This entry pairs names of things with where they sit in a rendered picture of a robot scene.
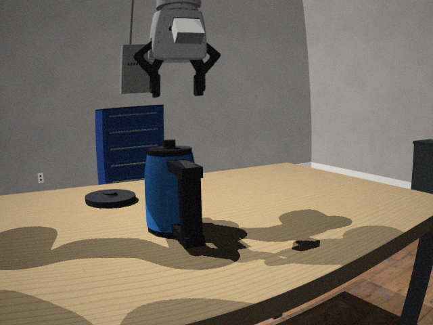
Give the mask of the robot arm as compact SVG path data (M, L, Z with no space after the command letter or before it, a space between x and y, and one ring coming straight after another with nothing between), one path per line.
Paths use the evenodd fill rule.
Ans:
M156 9L159 11L174 5L200 8L201 2L201 0L156 0ZM169 30L172 30L175 43L202 44L205 34L200 18L174 17Z

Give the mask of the blue kettle with black handle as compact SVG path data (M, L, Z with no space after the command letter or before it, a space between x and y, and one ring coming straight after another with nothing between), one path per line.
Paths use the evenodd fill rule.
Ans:
M145 211L148 232L177 238L185 248L206 246L202 229L203 167L193 159L192 147L175 139L147 149Z

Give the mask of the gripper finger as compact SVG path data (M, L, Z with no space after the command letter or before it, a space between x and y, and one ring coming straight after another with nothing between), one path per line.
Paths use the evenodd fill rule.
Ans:
M196 71L196 75L193 76L193 94L195 96L203 95L206 84L205 74L214 66L214 63L220 58L221 54L207 43L207 54L210 58L207 62L203 60L190 60L192 66ZM204 90L204 91L203 91Z
M152 97L157 98L160 96L160 75L158 70L161 67L163 60L155 59L152 65L144 58L144 54L152 48L152 42L150 41L146 46L141 48L133 57L137 63L144 69L150 76L150 93Z

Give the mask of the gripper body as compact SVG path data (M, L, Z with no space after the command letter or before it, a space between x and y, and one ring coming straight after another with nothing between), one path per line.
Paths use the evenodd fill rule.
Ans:
M174 17L200 18L205 32L202 44L175 43L173 33L169 30ZM188 5L174 5L160 9L154 14L152 20L150 41L152 48L148 51L148 59L151 62L157 59L164 60L163 63L183 63L204 59L207 54L207 42L202 12Z

